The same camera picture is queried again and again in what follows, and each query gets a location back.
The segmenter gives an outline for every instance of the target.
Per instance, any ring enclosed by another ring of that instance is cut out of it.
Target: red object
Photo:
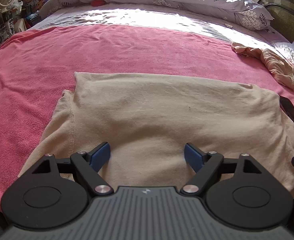
[[[106,4],[106,2],[104,0],[93,0],[90,3],[90,5],[91,6],[94,6],[94,7],[96,7],[96,6],[102,6],[102,5],[105,5],[105,4]]]
[[[256,58],[194,33],[127,25],[28,30],[0,46],[0,198],[40,141],[74,72],[154,73],[256,84],[287,97]]]

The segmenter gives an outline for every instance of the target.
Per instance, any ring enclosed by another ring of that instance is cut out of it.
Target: beige clothing
[[[275,52],[270,49],[250,48],[236,42],[233,42],[231,49],[244,57],[259,59],[278,83],[294,90],[294,67]]]
[[[118,185],[178,188],[194,172],[184,146],[227,158],[249,153],[294,191],[294,124],[279,96],[256,85],[156,74],[75,73],[40,144],[20,175],[42,155],[68,157],[103,141],[111,159],[103,178]]]

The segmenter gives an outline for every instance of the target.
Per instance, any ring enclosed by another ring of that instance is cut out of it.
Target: folded beige garment
[[[294,90],[294,67],[275,52],[270,49],[246,47],[236,42],[233,42],[231,49],[244,57],[259,59],[278,83]]]
[[[103,141],[111,159],[100,174],[118,185],[181,187],[194,172],[191,142],[227,158],[254,156],[294,194],[294,124],[279,96],[256,85],[155,74],[75,73],[40,144],[20,175],[42,155],[66,158]]]

